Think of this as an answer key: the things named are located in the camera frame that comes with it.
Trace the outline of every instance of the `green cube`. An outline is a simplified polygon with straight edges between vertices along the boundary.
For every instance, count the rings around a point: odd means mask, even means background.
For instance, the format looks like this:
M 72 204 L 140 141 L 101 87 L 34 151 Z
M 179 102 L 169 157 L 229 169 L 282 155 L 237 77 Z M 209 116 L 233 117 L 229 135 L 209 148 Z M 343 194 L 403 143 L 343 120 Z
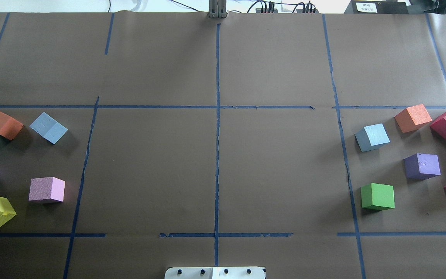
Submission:
M 371 183 L 361 187 L 362 208 L 387 210 L 395 208 L 393 186 Z

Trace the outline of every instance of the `white label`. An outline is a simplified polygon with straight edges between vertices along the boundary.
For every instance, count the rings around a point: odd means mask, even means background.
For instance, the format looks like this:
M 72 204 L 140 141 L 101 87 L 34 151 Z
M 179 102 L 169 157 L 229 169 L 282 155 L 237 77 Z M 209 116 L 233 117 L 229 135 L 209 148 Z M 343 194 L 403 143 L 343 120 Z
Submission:
M 374 3 L 356 3 L 357 10 L 360 12 L 377 12 L 376 4 Z

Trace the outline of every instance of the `light blue cube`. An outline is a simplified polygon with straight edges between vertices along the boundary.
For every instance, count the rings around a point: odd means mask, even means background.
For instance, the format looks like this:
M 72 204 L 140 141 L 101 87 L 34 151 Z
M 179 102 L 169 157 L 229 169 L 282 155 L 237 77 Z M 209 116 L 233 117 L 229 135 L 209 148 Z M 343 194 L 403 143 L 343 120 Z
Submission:
M 43 112 L 37 119 L 30 124 L 30 128 L 40 134 L 43 138 L 50 141 L 53 145 L 68 131 L 60 123 L 54 120 L 47 113 Z
M 390 142 L 383 124 L 366 126 L 355 134 L 361 151 L 375 150 Z

